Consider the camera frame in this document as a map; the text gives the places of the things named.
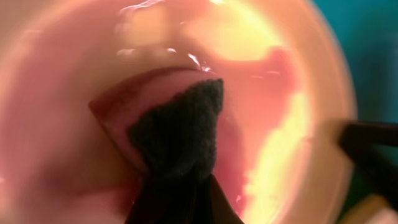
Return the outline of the dark green scrubbing sponge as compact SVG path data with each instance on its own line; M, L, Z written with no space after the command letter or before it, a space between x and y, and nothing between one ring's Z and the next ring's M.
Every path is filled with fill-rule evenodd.
M224 83L169 67L129 77L90 101L142 188L127 223L239 223L213 168Z

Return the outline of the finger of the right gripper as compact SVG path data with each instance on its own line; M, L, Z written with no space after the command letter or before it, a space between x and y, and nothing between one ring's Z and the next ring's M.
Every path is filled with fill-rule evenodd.
M346 123L338 144L377 192L397 210L397 167L376 151L377 145L397 147L397 124Z

